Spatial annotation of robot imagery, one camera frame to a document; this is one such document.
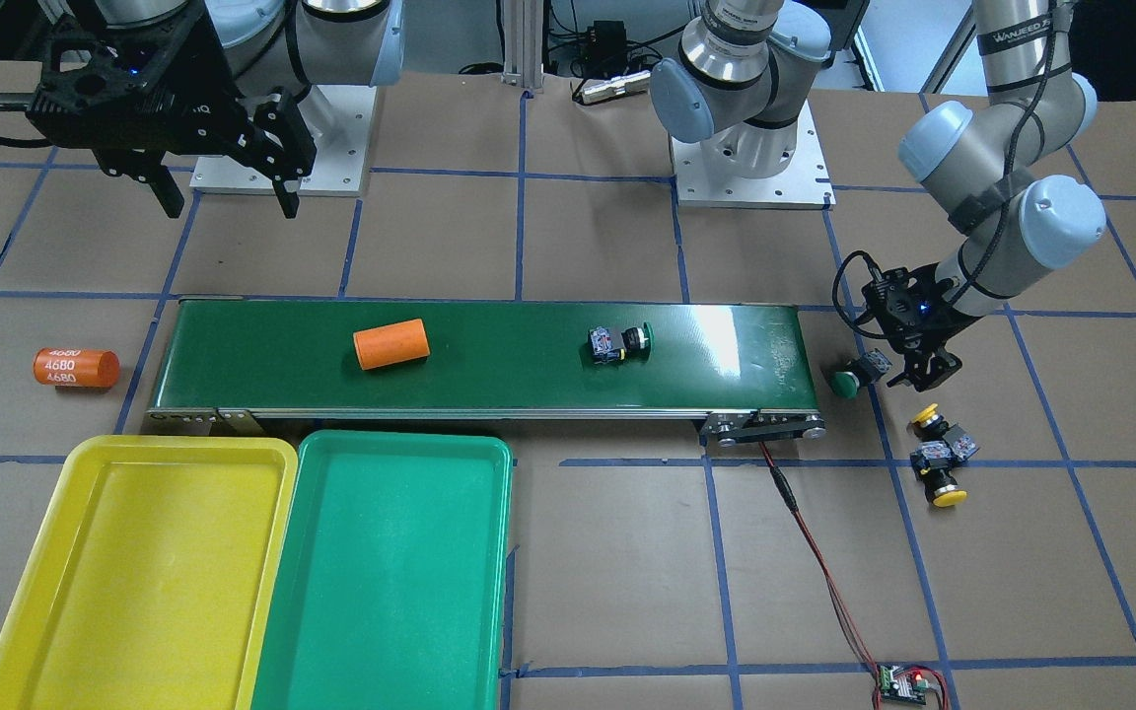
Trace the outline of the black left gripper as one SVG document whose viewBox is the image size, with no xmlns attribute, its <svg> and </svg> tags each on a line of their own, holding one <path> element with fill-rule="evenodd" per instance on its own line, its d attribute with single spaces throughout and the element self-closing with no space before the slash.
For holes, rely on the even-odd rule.
<svg viewBox="0 0 1136 710">
<path fill-rule="evenodd" d="M 968 316 L 944 301 L 953 279 L 935 277 L 935 265 L 910 270 L 882 270 L 867 266 L 871 275 L 862 287 L 867 314 L 875 320 L 891 349 L 903 356 L 907 381 L 916 391 L 938 387 L 963 367 L 963 360 L 946 346 L 968 327 Z"/>
</svg>

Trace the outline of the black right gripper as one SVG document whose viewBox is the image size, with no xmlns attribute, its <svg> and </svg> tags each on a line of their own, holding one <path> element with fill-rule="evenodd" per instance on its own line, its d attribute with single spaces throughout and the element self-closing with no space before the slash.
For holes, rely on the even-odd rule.
<svg viewBox="0 0 1136 710">
<path fill-rule="evenodd" d="M 109 172 L 137 174 L 177 219 L 185 198 L 148 156 L 226 156 L 272 179 L 296 219 L 317 148 L 284 87 L 239 89 L 202 1 L 70 1 L 45 37 L 26 117 L 55 147 L 89 149 Z"/>
</svg>

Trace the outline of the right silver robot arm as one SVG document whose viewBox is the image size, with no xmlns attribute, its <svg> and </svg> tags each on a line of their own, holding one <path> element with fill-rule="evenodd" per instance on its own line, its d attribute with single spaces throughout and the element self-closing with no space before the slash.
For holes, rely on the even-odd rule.
<svg viewBox="0 0 1136 710">
<path fill-rule="evenodd" d="M 172 217 L 168 154 L 195 157 L 193 187 L 294 217 L 301 197 L 361 192 L 376 90 L 402 60 L 398 1 L 69 1 L 24 112 Z"/>
</svg>

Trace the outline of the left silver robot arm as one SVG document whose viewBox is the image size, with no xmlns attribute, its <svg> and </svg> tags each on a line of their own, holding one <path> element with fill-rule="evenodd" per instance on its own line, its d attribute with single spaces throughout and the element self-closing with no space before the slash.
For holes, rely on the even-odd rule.
<svg viewBox="0 0 1136 710">
<path fill-rule="evenodd" d="M 897 160 L 946 212 L 963 244 L 939 262 L 888 272 L 869 261 L 866 310 L 849 327 L 879 325 L 903 359 L 893 378 L 917 391 L 960 368 L 947 342 L 1066 268 L 1106 229 L 1095 191 L 1031 165 L 1072 143 L 1099 109 L 1074 72 L 1072 1 L 975 1 L 987 107 L 939 105 L 914 122 Z M 675 58 L 651 72 L 650 97 L 676 141 L 716 144 L 750 176 L 776 174 L 795 145 L 797 115 L 829 57 L 829 27 L 788 1 L 707 1 L 680 32 Z"/>
</svg>

